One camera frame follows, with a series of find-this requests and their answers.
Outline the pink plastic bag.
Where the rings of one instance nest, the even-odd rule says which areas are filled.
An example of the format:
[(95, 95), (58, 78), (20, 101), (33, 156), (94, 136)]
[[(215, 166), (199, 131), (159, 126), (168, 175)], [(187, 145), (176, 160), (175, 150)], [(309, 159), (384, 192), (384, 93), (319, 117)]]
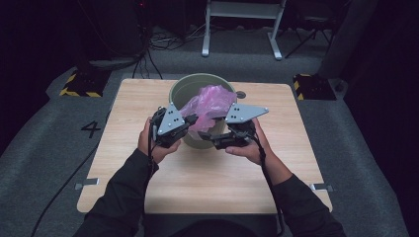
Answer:
[(225, 117), (237, 96), (221, 85), (208, 85), (199, 90), (181, 110), (183, 117), (196, 115), (198, 120), (189, 128), (189, 134), (195, 140), (201, 140), (198, 132), (208, 132), (215, 127), (215, 119)]

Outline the black tripod stand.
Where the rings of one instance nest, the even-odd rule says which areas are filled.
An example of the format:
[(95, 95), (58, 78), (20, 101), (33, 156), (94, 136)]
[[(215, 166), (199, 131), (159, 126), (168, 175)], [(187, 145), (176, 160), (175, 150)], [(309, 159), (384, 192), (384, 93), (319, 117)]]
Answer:
[(289, 58), (293, 53), (300, 49), (309, 40), (314, 40), (318, 33), (321, 33), (323, 35), (327, 42), (327, 48), (330, 48), (334, 35), (331, 35), (329, 37), (328, 35), (326, 35), (326, 31), (333, 30), (334, 20), (331, 17), (314, 17), (299, 14), (297, 16), (297, 19), (299, 21), (299, 26), (303, 30), (308, 31), (308, 35), (286, 55), (286, 58)]

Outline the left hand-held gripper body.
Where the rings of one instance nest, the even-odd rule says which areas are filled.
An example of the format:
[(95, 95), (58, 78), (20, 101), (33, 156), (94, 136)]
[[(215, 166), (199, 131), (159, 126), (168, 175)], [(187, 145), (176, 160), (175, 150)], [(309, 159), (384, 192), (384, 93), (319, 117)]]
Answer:
[(173, 103), (159, 108), (150, 123), (153, 141), (164, 148), (169, 148), (185, 136), (190, 126)]

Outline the green plastic bucket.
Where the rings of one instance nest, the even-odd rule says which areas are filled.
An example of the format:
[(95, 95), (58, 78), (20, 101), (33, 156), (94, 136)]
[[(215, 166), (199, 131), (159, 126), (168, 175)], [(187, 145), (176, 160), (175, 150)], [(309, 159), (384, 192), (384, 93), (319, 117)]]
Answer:
[[(207, 73), (196, 73), (185, 76), (176, 82), (169, 93), (169, 101), (175, 105), (177, 110), (180, 110), (194, 97), (199, 94), (199, 90), (208, 85), (221, 85), (230, 92), (235, 92), (234, 88), (223, 78), (207, 74)], [(208, 132), (212, 135), (224, 134), (225, 121), (218, 121), (215, 127), (211, 128)], [(196, 149), (209, 149), (213, 147), (211, 141), (206, 140), (195, 140), (188, 133), (183, 137), (184, 142)]]

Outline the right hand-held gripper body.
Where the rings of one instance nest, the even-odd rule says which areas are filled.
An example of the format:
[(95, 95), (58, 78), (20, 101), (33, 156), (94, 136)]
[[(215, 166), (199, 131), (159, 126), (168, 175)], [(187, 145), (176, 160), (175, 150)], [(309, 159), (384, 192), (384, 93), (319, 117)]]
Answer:
[(266, 107), (233, 103), (224, 119), (229, 133), (213, 135), (211, 141), (214, 147), (225, 149), (229, 146), (246, 146), (249, 139), (255, 137), (256, 128), (253, 119), (268, 111), (269, 109)]

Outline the person's left hand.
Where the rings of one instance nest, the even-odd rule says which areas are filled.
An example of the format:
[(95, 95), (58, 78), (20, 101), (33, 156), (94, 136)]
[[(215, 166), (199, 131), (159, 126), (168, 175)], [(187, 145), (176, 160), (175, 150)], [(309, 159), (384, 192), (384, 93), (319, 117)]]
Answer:
[(147, 119), (143, 130), (139, 134), (138, 142), (137, 142), (137, 149), (144, 154), (153, 158), (154, 162), (159, 164), (163, 161), (163, 159), (175, 151), (178, 150), (181, 141), (176, 141), (173, 145), (169, 148), (164, 148), (160, 146), (156, 146), (154, 141), (149, 139), (149, 128), (150, 128), (150, 121), (149, 118)]

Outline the person's right hand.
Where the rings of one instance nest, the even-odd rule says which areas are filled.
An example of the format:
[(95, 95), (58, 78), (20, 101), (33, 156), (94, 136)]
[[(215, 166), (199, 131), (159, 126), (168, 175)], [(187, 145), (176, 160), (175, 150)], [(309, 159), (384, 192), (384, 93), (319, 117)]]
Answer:
[[(275, 158), (276, 155), (273, 152), (259, 121), (256, 118), (253, 118), (252, 121), (255, 124), (257, 138), (265, 151), (266, 159)], [(255, 141), (252, 141), (244, 147), (229, 146), (225, 149), (225, 152), (235, 156), (246, 157), (249, 161), (257, 165), (261, 164), (259, 145)]]

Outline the dark equipment stand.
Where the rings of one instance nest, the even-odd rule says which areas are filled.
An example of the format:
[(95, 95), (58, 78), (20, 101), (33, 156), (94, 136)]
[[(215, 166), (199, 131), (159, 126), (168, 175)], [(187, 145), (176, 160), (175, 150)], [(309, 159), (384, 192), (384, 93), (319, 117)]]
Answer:
[(76, 0), (107, 50), (100, 69), (118, 70), (137, 64), (148, 48), (149, 30), (141, 0)]

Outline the grey metal table bracket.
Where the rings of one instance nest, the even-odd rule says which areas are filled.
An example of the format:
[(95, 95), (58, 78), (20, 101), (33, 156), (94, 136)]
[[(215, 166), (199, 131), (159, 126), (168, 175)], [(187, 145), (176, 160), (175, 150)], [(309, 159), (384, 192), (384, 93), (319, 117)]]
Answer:
[(325, 191), (328, 193), (331, 193), (334, 191), (333, 187), (331, 185), (327, 185), (327, 184), (310, 184), (309, 187), (313, 190), (313, 191)]
[(78, 190), (82, 190), (85, 186), (96, 186), (98, 184), (99, 184), (98, 178), (86, 179), (82, 183), (76, 183), (74, 185), (74, 190), (78, 191)]

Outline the black yellow striped floor base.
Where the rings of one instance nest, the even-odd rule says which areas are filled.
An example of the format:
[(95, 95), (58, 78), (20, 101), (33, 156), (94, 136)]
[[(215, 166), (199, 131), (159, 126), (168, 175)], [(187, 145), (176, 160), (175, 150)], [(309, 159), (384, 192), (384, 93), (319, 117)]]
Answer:
[(299, 100), (335, 101), (336, 96), (327, 79), (317, 74), (296, 74), (293, 86)]
[(60, 96), (100, 98), (108, 84), (111, 71), (98, 70), (91, 73), (74, 70), (63, 88)]

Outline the grey column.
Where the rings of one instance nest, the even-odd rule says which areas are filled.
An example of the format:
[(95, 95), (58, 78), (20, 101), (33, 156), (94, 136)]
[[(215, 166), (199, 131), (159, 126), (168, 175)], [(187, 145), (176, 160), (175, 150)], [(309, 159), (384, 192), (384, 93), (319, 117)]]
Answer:
[(326, 79), (338, 78), (372, 17), (378, 0), (352, 0), (347, 15), (317, 74)]

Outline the white metal stand frame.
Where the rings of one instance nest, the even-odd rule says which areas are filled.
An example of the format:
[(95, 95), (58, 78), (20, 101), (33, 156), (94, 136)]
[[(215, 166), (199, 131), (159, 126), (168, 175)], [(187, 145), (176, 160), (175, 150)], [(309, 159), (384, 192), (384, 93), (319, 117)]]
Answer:
[(242, 2), (220, 2), (207, 0), (205, 35), (202, 47), (202, 56), (210, 55), (210, 20), (212, 17), (222, 18), (246, 18), (274, 20), (273, 30), (267, 33), (267, 37), (277, 60), (282, 60), (283, 56), (277, 43), (279, 26), (285, 12), (288, 0), (280, 0), (279, 3), (242, 3)]

